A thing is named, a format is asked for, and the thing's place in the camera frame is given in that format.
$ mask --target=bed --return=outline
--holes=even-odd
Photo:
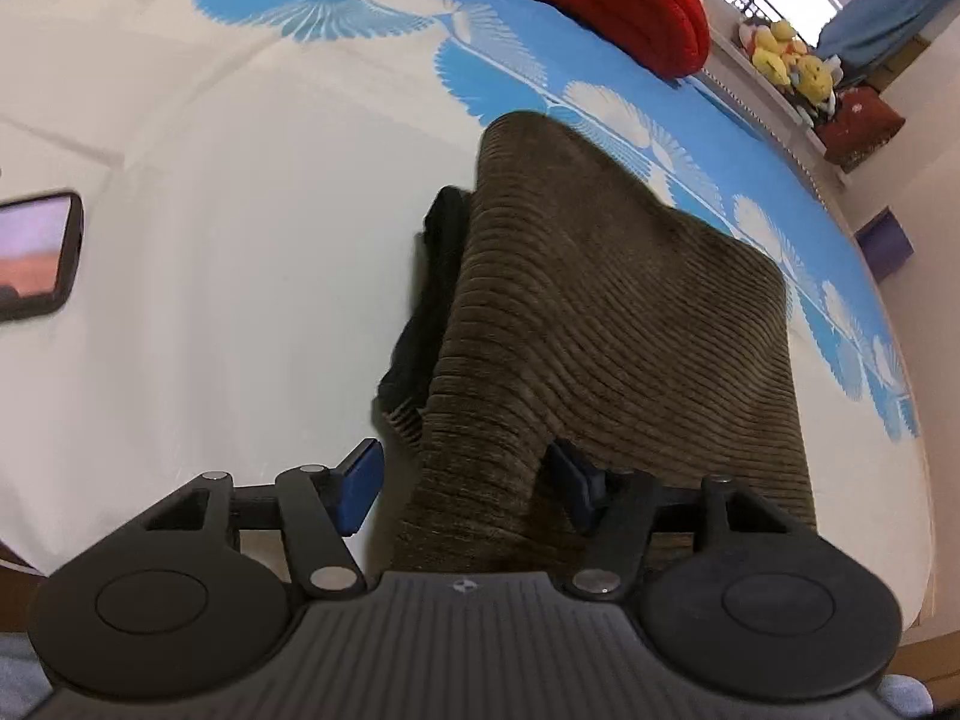
[[[0,0],[0,45],[0,196],[88,209],[69,303],[0,327],[0,539],[41,570],[200,471],[262,483],[376,434],[421,219],[532,109],[779,264],[820,532],[917,616],[923,447],[872,280],[698,79],[532,0]]]

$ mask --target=wall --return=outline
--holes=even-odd
[[[937,577],[933,617],[907,641],[960,630],[960,20],[885,100],[907,118],[840,200],[857,228],[889,206],[915,254],[880,286],[928,452]]]

